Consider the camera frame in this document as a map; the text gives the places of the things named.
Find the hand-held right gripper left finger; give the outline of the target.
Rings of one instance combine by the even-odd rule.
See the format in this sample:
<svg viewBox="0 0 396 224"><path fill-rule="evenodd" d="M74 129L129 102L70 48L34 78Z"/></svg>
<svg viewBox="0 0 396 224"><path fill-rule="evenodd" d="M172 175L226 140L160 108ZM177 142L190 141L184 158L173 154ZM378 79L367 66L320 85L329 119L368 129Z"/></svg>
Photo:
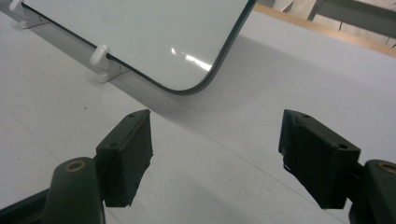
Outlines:
<svg viewBox="0 0 396 224"><path fill-rule="evenodd" d="M127 115L94 157L56 167L42 224L106 224L105 207L132 204L153 156L149 115L147 109Z"/></svg>

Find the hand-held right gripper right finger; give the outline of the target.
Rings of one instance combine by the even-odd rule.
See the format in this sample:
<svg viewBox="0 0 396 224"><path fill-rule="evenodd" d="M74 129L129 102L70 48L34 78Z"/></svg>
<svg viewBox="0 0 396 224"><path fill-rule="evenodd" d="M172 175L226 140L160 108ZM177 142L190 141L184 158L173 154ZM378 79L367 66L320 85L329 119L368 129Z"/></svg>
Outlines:
<svg viewBox="0 0 396 224"><path fill-rule="evenodd" d="M324 210L351 202L350 224L396 224L396 163L359 163L361 150L304 113L283 112L283 167Z"/></svg>

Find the white plastic whiteboard stand foot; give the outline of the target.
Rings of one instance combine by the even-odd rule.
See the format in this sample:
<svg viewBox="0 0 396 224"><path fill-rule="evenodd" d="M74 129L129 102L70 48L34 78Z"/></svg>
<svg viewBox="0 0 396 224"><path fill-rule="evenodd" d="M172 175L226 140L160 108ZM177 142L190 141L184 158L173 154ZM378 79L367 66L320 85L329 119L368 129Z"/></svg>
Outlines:
<svg viewBox="0 0 396 224"><path fill-rule="evenodd" d="M29 29L48 23L44 17L33 12L33 10L24 7L22 3L22 0L12 0L8 7L11 12L16 13L21 17L20 26L22 29Z"/></svg>
<svg viewBox="0 0 396 224"><path fill-rule="evenodd" d="M108 53L108 46L100 45L94 50L90 58L91 65L100 69L97 81L101 84L128 72L126 67L114 60L110 60L107 57Z"/></svg>

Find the small whiteboard with dark frame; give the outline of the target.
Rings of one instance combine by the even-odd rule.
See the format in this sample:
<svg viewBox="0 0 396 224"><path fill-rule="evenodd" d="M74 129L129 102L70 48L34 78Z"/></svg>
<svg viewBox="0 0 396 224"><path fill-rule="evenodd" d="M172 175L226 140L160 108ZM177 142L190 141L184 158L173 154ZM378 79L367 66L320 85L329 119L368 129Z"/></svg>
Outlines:
<svg viewBox="0 0 396 224"><path fill-rule="evenodd" d="M218 72L256 0L22 0L22 4L175 94Z"/></svg>

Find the grey metal frame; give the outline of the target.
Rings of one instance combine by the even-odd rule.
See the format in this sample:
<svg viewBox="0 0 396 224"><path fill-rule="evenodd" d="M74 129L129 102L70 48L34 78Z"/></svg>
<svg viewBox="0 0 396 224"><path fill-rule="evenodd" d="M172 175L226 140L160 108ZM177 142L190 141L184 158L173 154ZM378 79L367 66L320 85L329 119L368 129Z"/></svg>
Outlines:
<svg viewBox="0 0 396 224"><path fill-rule="evenodd" d="M358 0L316 0L307 19L321 15L396 39L396 11Z"/></svg>

